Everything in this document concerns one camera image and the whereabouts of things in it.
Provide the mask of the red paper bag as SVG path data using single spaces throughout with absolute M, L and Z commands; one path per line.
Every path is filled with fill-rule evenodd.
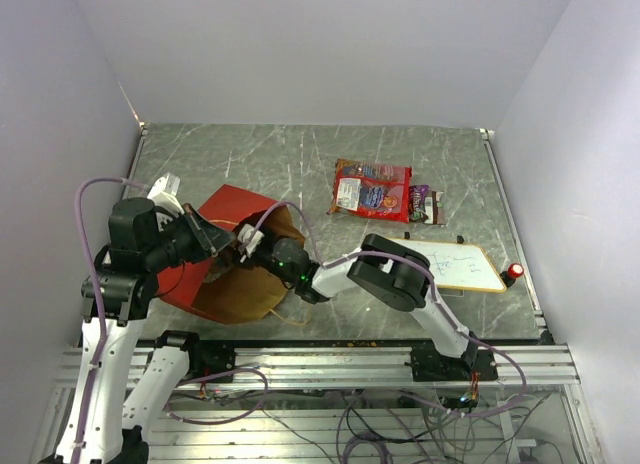
M 275 200 L 252 191 L 223 185 L 198 209 L 208 221 L 236 231 L 256 224 Z M 280 279 L 259 267 L 220 268 L 209 259 L 162 271 L 159 297 L 190 314 L 225 325 L 259 321 L 284 299 L 288 290 Z

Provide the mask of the red candy bag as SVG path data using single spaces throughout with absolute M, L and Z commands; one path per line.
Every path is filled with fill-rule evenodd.
M 412 168 L 339 158 L 329 213 L 409 222 Z

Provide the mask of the purple snack pack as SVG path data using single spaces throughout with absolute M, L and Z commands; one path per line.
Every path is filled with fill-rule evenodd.
M 408 211 L 411 222 L 424 224 L 432 221 L 432 203 L 428 185 L 412 185 L 409 187 Z

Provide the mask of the brown chocolate snack pack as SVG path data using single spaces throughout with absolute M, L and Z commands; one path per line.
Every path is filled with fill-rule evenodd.
M 444 193 L 441 191 L 431 190 L 429 192 L 428 202 L 431 204 L 428 212 L 428 223 L 431 225 L 445 225 L 446 217 L 443 204 Z

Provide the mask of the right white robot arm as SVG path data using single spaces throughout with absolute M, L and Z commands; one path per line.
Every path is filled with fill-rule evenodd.
M 310 304 L 361 288 L 388 307 L 411 315 L 426 331 L 436 353 L 427 371 L 431 379 L 472 377 L 478 356 L 476 336 L 444 301 L 428 259 L 409 247 L 369 234 L 354 251 L 320 263 L 291 238 L 243 238 L 239 264 L 267 270 Z

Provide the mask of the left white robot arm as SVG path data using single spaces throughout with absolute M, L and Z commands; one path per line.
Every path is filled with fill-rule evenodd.
M 144 463 L 150 423 L 180 380 L 203 371 L 199 338 L 167 331 L 151 367 L 134 389 L 129 368 L 159 289 L 158 276 L 181 264 L 207 261 L 234 235 L 175 199 L 127 198 L 113 206 L 109 243 L 82 288 L 82 359 L 68 421 L 47 463 Z

